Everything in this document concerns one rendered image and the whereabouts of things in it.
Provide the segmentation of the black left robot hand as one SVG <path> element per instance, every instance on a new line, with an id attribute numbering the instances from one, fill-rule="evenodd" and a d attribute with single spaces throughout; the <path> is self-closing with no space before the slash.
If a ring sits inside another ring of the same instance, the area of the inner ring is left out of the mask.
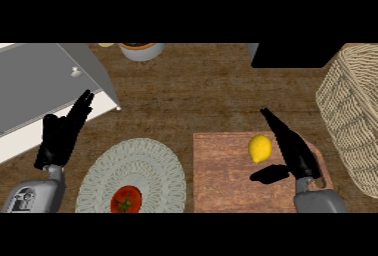
<path id="1" fill-rule="evenodd" d="M 34 162 L 37 169 L 43 169 L 49 165 L 67 165 L 79 133 L 93 110 L 90 107 L 93 98 L 95 94 L 86 90 L 65 116 L 58 117 L 55 114 L 45 116 L 43 141 Z"/>

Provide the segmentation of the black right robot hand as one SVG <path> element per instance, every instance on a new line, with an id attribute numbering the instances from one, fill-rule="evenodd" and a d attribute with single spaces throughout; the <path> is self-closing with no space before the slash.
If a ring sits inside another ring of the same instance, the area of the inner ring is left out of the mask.
<path id="1" fill-rule="evenodd" d="M 251 174 L 250 180 L 272 184 L 294 175 L 296 179 L 321 177 L 321 168 L 302 136 L 290 129 L 268 108 L 260 110 L 276 137 L 284 165 L 272 164 Z"/>

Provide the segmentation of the yellow lemon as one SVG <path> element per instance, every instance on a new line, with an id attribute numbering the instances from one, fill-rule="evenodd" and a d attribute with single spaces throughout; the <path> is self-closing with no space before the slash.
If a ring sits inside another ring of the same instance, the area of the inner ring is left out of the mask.
<path id="1" fill-rule="evenodd" d="M 265 134 L 257 134 L 248 143 L 248 153 L 256 164 L 269 159 L 272 155 L 272 142 Z"/>

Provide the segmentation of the beige wicker basket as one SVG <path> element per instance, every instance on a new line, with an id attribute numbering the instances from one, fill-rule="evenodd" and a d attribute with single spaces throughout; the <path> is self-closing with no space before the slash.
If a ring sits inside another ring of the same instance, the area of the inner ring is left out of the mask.
<path id="1" fill-rule="evenodd" d="M 378 199 L 378 44 L 338 52 L 316 103 L 352 180 Z"/>

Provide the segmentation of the brown wooden cutting board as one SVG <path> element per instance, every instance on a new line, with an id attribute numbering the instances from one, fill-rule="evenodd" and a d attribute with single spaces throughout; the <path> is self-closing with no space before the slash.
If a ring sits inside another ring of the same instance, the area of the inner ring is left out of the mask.
<path id="1" fill-rule="evenodd" d="M 251 138 L 272 141 L 272 156 L 254 164 Z M 250 176 L 272 164 L 285 164 L 272 131 L 194 134 L 194 210 L 197 213 L 294 213 L 296 178 L 265 185 Z"/>

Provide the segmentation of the white cabinet body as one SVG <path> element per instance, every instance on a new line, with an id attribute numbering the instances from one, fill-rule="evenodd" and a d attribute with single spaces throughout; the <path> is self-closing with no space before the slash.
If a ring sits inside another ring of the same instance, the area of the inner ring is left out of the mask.
<path id="1" fill-rule="evenodd" d="M 111 98 L 105 91 L 95 94 L 92 102 L 92 112 L 87 120 L 98 118 L 111 110 L 120 110 L 118 98 Z M 12 133 L 0 136 L 0 164 L 36 148 L 42 144 L 43 121 L 39 120 L 28 124 Z"/>

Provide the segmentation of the grey cabinet door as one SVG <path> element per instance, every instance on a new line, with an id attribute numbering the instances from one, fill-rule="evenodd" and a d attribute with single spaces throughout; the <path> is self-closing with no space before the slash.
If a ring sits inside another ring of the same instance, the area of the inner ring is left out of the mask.
<path id="1" fill-rule="evenodd" d="M 73 67 L 83 72 L 77 78 Z M 118 98 L 84 43 L 14 43 L 0 48 L 0 136 L 68 107 L 86 90 Z"/>

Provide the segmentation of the pale round woven placemat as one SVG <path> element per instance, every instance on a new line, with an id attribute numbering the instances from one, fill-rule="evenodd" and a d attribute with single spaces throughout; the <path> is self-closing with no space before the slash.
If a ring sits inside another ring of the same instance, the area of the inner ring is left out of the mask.
<path id="1" fill-rule="evenodd" d="M 82 183 L 76 212 L 110 213 L 111 199 L 124 186 L 142 193 L 141 213 L 183 212 L 182 164 L 172 149 L 154 139 L 123 141 L 98 158 Z"/>

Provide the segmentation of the red tomato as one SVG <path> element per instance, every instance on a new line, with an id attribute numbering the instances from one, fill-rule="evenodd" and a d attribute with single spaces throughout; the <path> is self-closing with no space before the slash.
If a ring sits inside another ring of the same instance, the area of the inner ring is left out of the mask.
<path id="1" fill-rule="evenodd" d="M 138 213 L 142 208 L 142 192 L 135 186 L 123 186 L 113 195 L 113 213 Z"/>

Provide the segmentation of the black appliance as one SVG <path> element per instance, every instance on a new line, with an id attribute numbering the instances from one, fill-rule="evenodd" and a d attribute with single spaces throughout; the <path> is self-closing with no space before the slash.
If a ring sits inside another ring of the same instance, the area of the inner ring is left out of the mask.
<path id="1" fill-rule="evenodd" d="M 253 68 L 322 68 L 343 48 L 330 43 L 248 43 Z"/>

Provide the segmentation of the pale grey plant pot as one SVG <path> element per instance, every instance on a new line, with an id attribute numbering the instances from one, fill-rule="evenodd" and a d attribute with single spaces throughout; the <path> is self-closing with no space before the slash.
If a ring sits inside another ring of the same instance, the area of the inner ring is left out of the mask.
<path id="1" fill-rule="evenodd" d="M 139 62 L 152 60 L 163 53 L 166 48 L 164 43 L 148 43 L 139 46 L 120 43 L 118 46 L 124 56 Z"/>

